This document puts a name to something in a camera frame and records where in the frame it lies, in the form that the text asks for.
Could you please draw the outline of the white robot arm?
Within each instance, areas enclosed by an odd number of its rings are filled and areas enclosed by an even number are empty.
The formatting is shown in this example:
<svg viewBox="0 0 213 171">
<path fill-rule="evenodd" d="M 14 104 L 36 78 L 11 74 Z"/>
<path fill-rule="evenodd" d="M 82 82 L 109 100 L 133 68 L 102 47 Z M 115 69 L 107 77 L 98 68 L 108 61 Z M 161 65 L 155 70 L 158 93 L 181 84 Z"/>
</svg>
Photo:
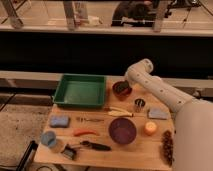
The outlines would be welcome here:
<svg viewBox="0 0 213 171">
<path fill-rule="evenodd" d="M 213 171 L 213 102 L 152 76 L 153 69 L 149 59 L 142 59 L 128 67 L 125 79 L 146 88 L 176 114 L 172 170 Z"/>
</svg>

